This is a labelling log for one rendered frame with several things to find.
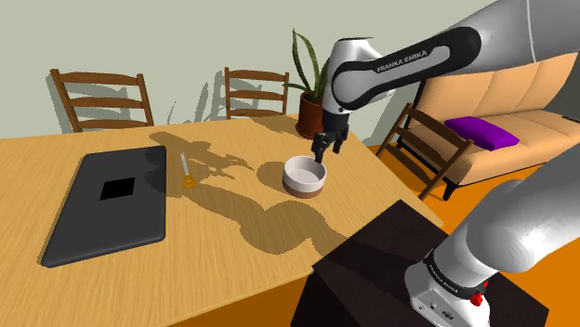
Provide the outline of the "white bowl with brown base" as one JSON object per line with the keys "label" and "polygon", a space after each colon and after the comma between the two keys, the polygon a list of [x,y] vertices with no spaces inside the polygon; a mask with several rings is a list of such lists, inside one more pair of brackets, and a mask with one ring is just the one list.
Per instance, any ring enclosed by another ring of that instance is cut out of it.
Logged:
{"label": "white bowl with brown base", "polygon": [[283,164],[283,187],[291,195],[308,199],[323,190],[327,170],[312,157],[298,155]]}

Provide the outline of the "potted plant in brown pot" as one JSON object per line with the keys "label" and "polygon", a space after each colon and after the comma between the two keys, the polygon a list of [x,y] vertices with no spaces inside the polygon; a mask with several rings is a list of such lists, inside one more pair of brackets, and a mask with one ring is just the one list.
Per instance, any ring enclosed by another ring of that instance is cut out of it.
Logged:
{"label": "potted plant in brown pot", "polygon": [[[312,83],[308,81],[300,61],[298,51],[299,40],[304,43],[304,46],[308,51],[314,76],[314,81]],[[314,139],[318,133],[322,133],[323,131],[322,103],[323,93],[327,82],[328,61],[320,66],[312,43],[308,38],[298,33],[296,30],[292,31],[292,59],[302,84],[285,83],[284,86],[302,91],[299,99],[296,130],[302,137]]]}

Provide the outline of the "brown wooden ladder-back chair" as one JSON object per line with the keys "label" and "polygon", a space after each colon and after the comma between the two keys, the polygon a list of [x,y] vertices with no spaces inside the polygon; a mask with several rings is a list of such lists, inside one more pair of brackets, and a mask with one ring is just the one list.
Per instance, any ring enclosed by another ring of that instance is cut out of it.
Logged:
{"label": "brown wooden ladder-back chair", "polygon": [[[138,73],[136,76],[129,76],[125,74],[106,72],[61,73],[59,69],[51,69],[50,75],[59,93],[59,98],[63,104],[67,117],[69,118],[74,133],[81,133],[85,129],[124,129],[154,126],[151,104],[142,73]],[[65,86],[66,84],[137,86],[140,99],[95,96],[71,98],[69,91]],[[145,121],[136,121],[132,119],[89,119],[80,121],[76,108],[143,110]]]}
{"label": "brown wooden ladder-back chair", "polygon": [[[225,107],[226,107],[226,118],[230,120],[232,117],[266,117],[274,115],[286,115],[287,114],[287,100],[288,100],[288,84],[289,84],[289,72],[277,73],[277,72],[264,72],[255,70],[234,70],[232,71],[229,67],[224,68],[224,84],[225,84]],[[282,93],[262,91],[262,90],[249,90],[235,88],[231,90],[231,79],[241,79],[241,80],[251,80],[251,81],[268,81],[268,82],[279,82],[283,86]],[[233,98],[237,99],[252,99],[252,100],[267,100],[267,101],[280,101],[282,103],[282,110],[262,110],[262,109],[250,109],[250,108],[233,108],[231,106],[231,100]]]}
{"label": "brown wooden ladder-back chair", "polygon": [[382,144],[384,151],[409,169],[424,184],[418,198],[423,201],[440,182],[446,183],[442,199],[448,201],[458,184],[447,174],[473,145],[471,139],[460,137],[452,129],[407,103]]}

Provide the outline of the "dark robot stand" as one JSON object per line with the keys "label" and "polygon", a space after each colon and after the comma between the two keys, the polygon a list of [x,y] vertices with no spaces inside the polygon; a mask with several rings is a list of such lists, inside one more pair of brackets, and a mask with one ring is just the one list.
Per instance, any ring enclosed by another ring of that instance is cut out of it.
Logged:
{"label": "dark robot stand", "polygon": [[404,282],[446,237],[397,201],[314,264],[290,327],[468,327],[432,295],[414,307]]}

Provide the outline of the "white candle in gold holder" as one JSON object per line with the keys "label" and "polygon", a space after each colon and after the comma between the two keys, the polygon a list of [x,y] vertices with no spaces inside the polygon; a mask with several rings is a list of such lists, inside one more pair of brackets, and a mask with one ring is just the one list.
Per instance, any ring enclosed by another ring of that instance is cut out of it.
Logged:
{"label": "white candle in gold holder", "polygon": [[193,178],[193,176],[191,174],[191,170],[190,170],[189,165],[188,165],[188,159],[187,159],[184,151],[182,151],[180,153],[180,160],[181,160],[181,164],[182,164],[182,168],[183,168],[182,187],[185,189],[192,189],[193,187],[195,187],[197,185],[197,181]]}

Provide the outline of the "purple cushion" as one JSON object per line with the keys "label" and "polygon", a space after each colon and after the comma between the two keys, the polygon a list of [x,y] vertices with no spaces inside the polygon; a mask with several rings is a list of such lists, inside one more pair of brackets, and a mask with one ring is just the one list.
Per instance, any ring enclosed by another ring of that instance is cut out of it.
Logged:
{"label": "purple cushion", "polygon": [[478,117],[465,116],[449,119],[444,122],[444,125],[460,137],[471,139],[476,146],[489,151],[515,146],[520,142],[507,130]]}

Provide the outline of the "wooden dining table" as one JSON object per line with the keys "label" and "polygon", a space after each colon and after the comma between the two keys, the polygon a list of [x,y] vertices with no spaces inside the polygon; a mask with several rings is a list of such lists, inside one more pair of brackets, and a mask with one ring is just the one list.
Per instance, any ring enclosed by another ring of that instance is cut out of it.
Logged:
{"label": "wooden dining table", "polygon": [[[326,153],[311,199],[284,162],[309,154],[293,116],[0,139],[0,327],[162,327],[306,277],[397,201],[434,213],[355,136]],[[58,268],[40,261],[88,153],[167,150],[161,242]],[[182,187],[184,151],[197,185]]]}

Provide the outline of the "beige sofa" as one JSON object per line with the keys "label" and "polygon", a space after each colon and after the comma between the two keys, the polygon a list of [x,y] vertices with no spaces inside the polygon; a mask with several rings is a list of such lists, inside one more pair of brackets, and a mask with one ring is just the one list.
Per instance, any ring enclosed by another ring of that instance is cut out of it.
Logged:
{"label": "beige sofa", "polygon": [[564,86],[576,57],[572,53],[512,69],[420,83],[411,108],[441,123],[477,117],[519,139],[499,150],[470,146],[443,178],[445,201],[458,188],[543,164],[580,143],[580,123],[545,110]]}

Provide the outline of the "dark grey closed laptop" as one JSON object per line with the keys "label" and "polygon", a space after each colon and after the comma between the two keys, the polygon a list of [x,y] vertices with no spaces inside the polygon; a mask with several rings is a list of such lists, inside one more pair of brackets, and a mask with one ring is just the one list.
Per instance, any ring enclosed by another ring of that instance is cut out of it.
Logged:
{"label": "dark grey closed laptop", "polygon": [[54,268],[165,238],[166,148],[83,157],[41,265]]}

